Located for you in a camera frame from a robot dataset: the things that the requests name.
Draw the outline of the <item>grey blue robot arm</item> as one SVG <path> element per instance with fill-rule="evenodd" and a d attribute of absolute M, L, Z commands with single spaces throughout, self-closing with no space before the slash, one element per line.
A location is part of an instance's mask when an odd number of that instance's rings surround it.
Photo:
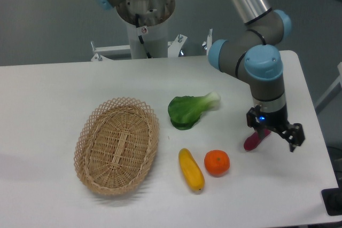
<path fill-rule="evenodd" d="M 128 26 L 131 57 L 168 56 L 166 34 L 160 31 L 174 12 L 174 0 L 96 0 L 106 9 L 116 9 Z M 305 140 L 299 123 L 287 119 L 283 63 L 276 45 L 292 29 L 290 17 L 274 10 L 267 0 L 232 0 L 246 32 L 236 41 L 218 40 L 207 46 L 209 63 L 217 70 L 250 86 L 253 107 L 247 112 L 247 125 L 255 130 L 244 144 L 250 151 L 269 132 L 280 135 L 294 151 Z"/>

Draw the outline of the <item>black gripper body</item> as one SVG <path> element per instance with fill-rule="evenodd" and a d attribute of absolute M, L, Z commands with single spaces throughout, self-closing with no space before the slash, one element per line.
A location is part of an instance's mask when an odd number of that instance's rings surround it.
<path fill-rule="evenodd" d="M 304 130 L 300 123 L 290 124 L 287 120 L 286 97 L 280 96 L 272 101 L 253 99 L 254 107 L 246 114 L 247 126 L 258 129 L 267 129 L 278 134 L 289 143 L 290 138 L 296 138 L 298 147 L 305 140 Z"/>

